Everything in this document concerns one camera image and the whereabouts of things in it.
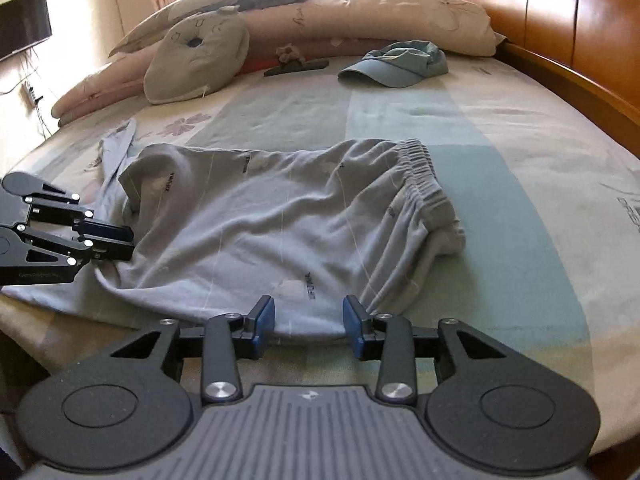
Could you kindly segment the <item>black clip with brown toy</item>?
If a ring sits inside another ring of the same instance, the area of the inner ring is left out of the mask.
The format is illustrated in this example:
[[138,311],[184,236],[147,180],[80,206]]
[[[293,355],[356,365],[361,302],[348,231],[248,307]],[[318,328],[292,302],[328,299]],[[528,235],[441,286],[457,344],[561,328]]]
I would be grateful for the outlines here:
[[324,70],[329,66],[329,61],[323,58],[307,61],[294,44],[277,47],[276,57],[278,65],[268,68],[264,73],[265,77]]

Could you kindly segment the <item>light grey printed pants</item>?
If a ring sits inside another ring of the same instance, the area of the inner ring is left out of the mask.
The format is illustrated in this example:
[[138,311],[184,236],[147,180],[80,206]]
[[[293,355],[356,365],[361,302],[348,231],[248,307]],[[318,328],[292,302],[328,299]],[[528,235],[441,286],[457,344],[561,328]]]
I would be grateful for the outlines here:
[[67,284],[9,297],[137,328],[202,322],[264,295],[276,332],[341,338],[343,299],[400,313],[465,236],[419,141],[348,140],[319,151],[136,150],[134,125],[101,143],[96,213],[134,231],[127,261],[94,262]]

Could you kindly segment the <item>white power strip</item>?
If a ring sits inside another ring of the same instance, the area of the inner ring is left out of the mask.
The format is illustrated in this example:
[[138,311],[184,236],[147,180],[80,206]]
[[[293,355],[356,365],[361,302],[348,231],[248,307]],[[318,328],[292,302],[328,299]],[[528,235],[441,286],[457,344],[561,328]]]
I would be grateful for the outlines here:
[[40,101],[43,99],[43,96],[40,96],[40,94],[35,90],[35,87],[29,82],[25,82],[23,87],[29,106],[31,108],[37,108]]

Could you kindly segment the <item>grey cat face cushion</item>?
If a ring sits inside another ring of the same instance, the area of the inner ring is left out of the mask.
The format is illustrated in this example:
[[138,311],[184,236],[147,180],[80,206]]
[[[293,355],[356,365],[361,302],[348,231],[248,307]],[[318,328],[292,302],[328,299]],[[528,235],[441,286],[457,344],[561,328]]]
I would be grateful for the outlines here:
[[143,78],[154,104],[207,96],[228,84],[247,58],[250,32],[234,6],[194,14],[169,29]]

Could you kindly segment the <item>wall mounted black television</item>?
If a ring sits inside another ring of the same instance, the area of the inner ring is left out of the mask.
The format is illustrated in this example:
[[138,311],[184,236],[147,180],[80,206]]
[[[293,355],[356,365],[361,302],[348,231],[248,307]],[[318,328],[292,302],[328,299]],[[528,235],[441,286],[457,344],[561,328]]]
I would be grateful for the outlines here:
[[47,0],[0,4],[0,58],[5,61],[52,36]]

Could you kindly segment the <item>blue baseball cap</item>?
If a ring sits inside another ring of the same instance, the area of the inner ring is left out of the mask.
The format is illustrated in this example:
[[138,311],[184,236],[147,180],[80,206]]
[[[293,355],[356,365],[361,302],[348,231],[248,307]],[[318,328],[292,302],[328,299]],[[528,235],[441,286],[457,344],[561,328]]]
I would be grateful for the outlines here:
[[431,41],[397,41],[371,50],[338,73],[341,79],[364,78],[386,88],[408,88],[449,72],[446,54]]

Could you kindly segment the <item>grey patterned pillow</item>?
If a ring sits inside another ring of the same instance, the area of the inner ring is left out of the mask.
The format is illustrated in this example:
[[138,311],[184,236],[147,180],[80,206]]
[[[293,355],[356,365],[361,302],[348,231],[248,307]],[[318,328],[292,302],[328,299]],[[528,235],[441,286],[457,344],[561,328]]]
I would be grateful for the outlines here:
[[119,53],[134,53],[160,41],[169,29],[191,15],[217,11],[231,6],[244,12],[254,9],[267,9],[273,6],[304,2],[306,0],[176,0],[156,11],[126,37],[122,38],[108,56]]

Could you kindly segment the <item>wooden headboard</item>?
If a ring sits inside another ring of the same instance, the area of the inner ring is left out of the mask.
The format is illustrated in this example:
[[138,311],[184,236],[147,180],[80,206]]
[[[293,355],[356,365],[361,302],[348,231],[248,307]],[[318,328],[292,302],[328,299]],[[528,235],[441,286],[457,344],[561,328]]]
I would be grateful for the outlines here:
[[506,36],[498,59],[639,151],[639,0],[468,0]]

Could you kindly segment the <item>pink folded quilt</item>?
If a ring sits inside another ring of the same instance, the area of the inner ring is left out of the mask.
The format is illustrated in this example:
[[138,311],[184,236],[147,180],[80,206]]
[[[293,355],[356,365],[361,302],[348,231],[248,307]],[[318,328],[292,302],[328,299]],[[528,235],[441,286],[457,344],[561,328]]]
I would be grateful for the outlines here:
[[[141,92],[142,79],[166,37],[187,18],[200,18],[215,0],[179,0],[141,22],[116,44],[111,61],[59,98],[51,114],[61,125]],[[305,58],[357,55],[384,41],[427,40],[471,56],[494,55],[503,35],[488,14],[465,0],[306,0],[240,12],[252,60],[285,44]]]

